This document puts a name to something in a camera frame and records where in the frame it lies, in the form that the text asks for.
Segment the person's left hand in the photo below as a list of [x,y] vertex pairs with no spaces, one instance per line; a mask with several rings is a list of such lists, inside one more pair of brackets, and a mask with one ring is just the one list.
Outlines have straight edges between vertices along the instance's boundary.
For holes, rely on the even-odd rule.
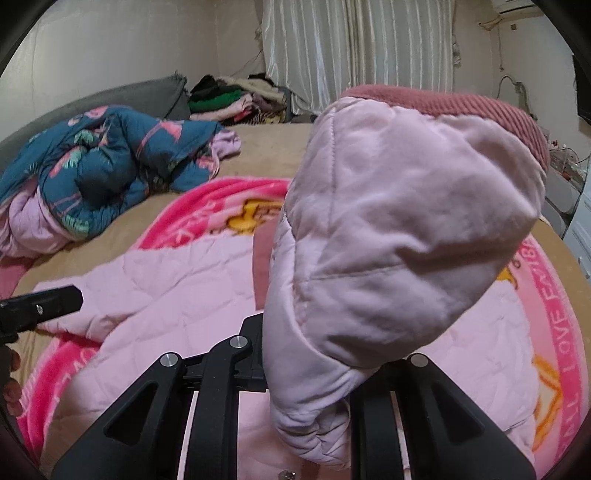
[[7,346],[1,347],[1,396],[6,406],[6,411],[13,417],[19,417],[23,413],[21,403],[21,385],[12,377],[12,374],[21,366],[20,355]]

